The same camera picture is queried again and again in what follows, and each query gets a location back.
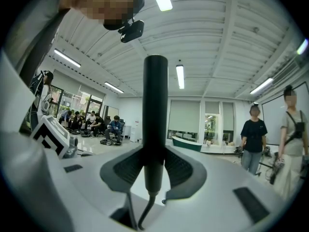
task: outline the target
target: floor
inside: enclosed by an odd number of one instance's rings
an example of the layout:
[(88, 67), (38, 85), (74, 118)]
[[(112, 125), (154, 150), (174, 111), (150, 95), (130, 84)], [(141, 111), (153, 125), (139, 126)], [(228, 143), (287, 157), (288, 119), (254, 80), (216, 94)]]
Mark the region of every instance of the floor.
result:
[[(107, 145), (102, 145), (100, 143), (100, 141), (102, 139), (105, 139), (105, 137), (98, 137), (98, 138), (90, 138), (90, 137), (81, 137), (81, 135), (77, 135), (78, 138), (78, 148), (81, 150), (85, 150), (85, 151), (90, 151), (94, 154), (102, 154), (105, 152), (108, 152), (110, 150), (117, 150), (117, 149), (134, 149), (136, 147), (138, 147), (140, 144), (139, 143), (133, 143), (131, 142), (128, 138), (125, 138), (123, 140), (123, 143), (121, 146), (107, 146)], [(240, 165), (240, 161), (241, 159), (238, 158), (238, 156), (234, 156), (234, 155), (211, 155), (212, 157), (218, 157), (221, 159), (225, 159), (228, 160), (232, 163), (235, 163), (237, 165), (239, 165), (239, 167), (241, 167)], [(271, 158), (264, 158), (262, 159), (264, 164), (267, 165), (272, 165), (271, 162)], [(263, 166), (263, 165), (259, 165), (259, 169), (258, 169), (258, 173), (261, 173), (260, 176), (256, 175), (255, 177), (257, 178), (258, 181), (260, 181), (261, 183), (265, 184), (265, 185), (270, 185), (269, 181), (267, 180), (271, 174), (271, 170), (269, 170), (268, 167)]]

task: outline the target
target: black t-shirt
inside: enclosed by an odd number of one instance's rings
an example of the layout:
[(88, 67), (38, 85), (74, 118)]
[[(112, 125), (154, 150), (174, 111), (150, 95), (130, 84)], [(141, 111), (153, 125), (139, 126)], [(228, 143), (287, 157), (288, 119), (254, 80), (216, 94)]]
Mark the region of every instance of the black t-shirt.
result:
[(98, 124), (98, 123), (101, 123), (100, 126), (103, 126), (103, 124), (104, 124), (104, 119), (101, 118), (101, 117), (96, 118), (96, 124)]
[(267, 129), (264, 121), (256, 122), (247, 120), (241, 131), (242, 137), (247, 137), (245, 150), (250, 152), (261, 152), (263, 150), (262, 136), (267, 134)]

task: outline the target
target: white panel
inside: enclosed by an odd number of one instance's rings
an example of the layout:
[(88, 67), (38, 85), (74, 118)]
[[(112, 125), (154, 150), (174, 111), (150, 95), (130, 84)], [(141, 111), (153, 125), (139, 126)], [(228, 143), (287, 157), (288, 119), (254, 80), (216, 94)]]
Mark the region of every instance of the white panel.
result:
[(200, 102), (171, 101), (169, 130), (198, 133)]
[(205, 113), (206, 114), (219, 114), (219, 103), (213, 101), (205, 102)]
[(52, 85), (61, 88), (71, 94), (78, 94), (79, 87), (81, 86), (79, 82), (76, 82), (74, 79), (58, 71), (54, 71)]
[(223, 102), (223, 130), (234, 130), (234, 109), (233, 103)]
[(97, 91), (96, 89), (88, 87), (86, 85), (81, 85), (80, 91), (85, 92), (90, 95), (94, 95), (98, 98), (101, 98), (102, 100), (104, 99), (104, 96), (105, 96), (105, 94), (103, 94), (102, 92)]
[[(301, 110), (309, 118), (309, 92), (306, 83), (294, 89), (297, 94), (297, 110)], [(264, 122), (268, 131), (267, 144), (279, 145), (282, 118), (287, 109), (283, 95), (262, 104)]]
[(111, 116), (111, 120), (114, 119), (114, 116), (119, 115), (119, 110), (111, 106), (108, 107), (107, 116)]

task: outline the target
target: black cable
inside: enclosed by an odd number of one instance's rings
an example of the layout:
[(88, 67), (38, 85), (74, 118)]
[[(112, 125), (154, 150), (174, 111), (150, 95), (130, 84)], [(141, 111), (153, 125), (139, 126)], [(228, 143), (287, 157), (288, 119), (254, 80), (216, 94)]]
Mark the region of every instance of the black cable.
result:
[(155, 203), (155, 196), (149, 196), (148, 204), (147, 204), (145, 210), (143, 211), (143, 214), (141, 215), (139, 222), (138, 222), (138, 227), (139, 227), (140, 230), (145, 230), (142, 227), (142, 223), (144, 222), (146, 216), (148, 215), (149, 211), (153, 207), (154, 203)]

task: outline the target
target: ceiling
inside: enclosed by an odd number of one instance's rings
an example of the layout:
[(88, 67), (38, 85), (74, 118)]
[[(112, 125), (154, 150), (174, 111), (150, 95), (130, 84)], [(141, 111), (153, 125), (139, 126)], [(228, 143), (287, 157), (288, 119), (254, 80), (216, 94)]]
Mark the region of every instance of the ceiling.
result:
[[(60, 25), (48, 56), (96, 85), (109, 82), (141, 96), (143, 60), (160, 54), (169, 61), (169, 95), (254, 100), (250, 91), (277, 74), (303, 41), (291, 17), (276, 0), (171, 0), (161, 12), (155, 0), (135, 17), (143, 35), (120, 42), (117, 31), (71, 10)], [(57, 48), (79, 62), (76, 68), (53, 53)], [(184, 65), (179, 89), (176, 65)]]

